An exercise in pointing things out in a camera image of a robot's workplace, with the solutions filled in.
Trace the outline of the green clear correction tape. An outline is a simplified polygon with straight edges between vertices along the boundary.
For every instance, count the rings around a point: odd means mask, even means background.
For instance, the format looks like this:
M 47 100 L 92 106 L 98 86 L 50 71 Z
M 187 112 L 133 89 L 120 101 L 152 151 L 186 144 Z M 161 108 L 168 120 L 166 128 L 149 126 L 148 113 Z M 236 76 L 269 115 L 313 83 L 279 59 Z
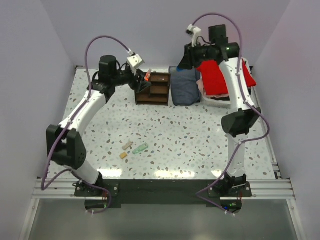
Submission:
M 138 146 L 136 149 L 133 150 L 133 154 L 139 154 L 143 151 L 145 151 L 149 145 L 147 143 L 143 143 L 142 145 Z

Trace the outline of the tan eraser block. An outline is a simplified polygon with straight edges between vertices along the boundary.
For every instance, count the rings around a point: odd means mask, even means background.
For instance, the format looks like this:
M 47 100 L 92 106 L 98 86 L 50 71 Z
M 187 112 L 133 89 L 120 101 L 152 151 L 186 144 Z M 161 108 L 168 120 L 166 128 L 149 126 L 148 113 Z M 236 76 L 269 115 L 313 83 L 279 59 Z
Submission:
M 123 153 L 120 154 L 120 158 L 121 158 L 121 159 L 124 159 L 124 158 L 126 158 L 127 156 L 128 156 L 128 155 L 127 155 L 126 152 L 123 152 Z

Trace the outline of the beige eraser piece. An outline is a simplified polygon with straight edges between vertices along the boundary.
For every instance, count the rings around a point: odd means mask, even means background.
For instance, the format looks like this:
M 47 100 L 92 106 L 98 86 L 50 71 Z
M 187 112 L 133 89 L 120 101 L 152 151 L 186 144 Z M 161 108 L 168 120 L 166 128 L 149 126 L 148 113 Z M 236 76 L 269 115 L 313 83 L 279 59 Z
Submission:
M 126 149 L 128 149 L 131 145 L 133 144 L 132 141 L 128 142 L 127 144 L 125 144 L 122 149 L 125 151 Z

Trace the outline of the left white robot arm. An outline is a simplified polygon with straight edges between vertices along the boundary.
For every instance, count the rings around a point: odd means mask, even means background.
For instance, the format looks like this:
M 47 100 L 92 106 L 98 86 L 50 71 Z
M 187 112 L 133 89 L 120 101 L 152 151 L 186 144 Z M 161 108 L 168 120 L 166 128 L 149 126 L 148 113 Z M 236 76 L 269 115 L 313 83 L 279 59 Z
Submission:
M 92 196 L 110 198 L 103 183 L 102 174 L 87 160 L 87 150 L 82 136 L 95 115 L 108 103 L 116 87 L 128 85 L 136 93 L 151 86 L 150 74 L 140 69 L 144 60 L 132 53 L 122 69 L 116 57 L 104 55 L 100 58 L 98 71 L 89 77 L 89 84 L 83 99 L 77 107 L 58 125 L 46 130 L 47 163 L 64 167 L 79 179 L 81 191 Z

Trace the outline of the brown wooden desk organizer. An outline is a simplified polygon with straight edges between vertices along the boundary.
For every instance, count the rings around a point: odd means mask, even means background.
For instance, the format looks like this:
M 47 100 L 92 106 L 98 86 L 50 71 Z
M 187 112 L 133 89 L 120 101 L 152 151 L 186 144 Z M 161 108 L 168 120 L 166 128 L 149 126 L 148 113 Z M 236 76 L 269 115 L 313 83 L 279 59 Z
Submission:
M 151 86 L 140 93 L 135 93 L 136 105 L 169 105 L 171 74 L 152 72 L 149 81 Z

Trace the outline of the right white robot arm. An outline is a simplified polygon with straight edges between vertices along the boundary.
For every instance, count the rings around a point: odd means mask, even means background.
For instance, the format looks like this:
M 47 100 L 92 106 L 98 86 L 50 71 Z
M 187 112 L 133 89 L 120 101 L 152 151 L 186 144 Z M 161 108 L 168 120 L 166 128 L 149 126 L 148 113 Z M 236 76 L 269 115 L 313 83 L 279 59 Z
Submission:
M 233 197 L 247 185 L 246 142 L 261 109 L 255 107 L 248 91 L 241 47 L 236 42 L 229 42 L 225 25 L 214 26 L 210 30 L 213 38 L 205 45 L 198 42 L 202 37 L 199 27 L 191 24 L 187 27 L 186 33 L 191 37 L 191 43 L 185 45 L 178 68 L 190 70 L 200 67 L 206 61 L 215 61 L 226 82 L 230 113 L 222 117 L 221 126 L 228 139 L 228 161 L 223 173 L 206 187 L 206 190 L 216 193 L 219 197 Z

